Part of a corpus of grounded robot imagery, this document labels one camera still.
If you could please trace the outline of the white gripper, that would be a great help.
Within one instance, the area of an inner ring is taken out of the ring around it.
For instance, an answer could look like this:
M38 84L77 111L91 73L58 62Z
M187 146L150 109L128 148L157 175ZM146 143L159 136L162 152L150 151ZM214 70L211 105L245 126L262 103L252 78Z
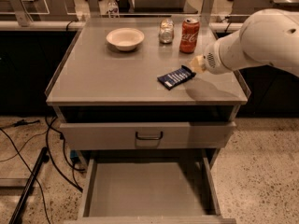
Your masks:
M220 41L216 40L206 46L202 55L195 56L190 62L189 67L195 73L204 73L206 70L214 75L230 73L221 61Z

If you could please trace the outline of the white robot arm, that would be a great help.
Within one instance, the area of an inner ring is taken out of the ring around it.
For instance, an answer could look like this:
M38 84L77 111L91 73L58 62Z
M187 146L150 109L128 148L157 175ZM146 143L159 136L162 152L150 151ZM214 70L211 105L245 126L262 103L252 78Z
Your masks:
M264 65L299 77L298 12L255 12L238 31L210 43L189 62L193 72L214 75Z

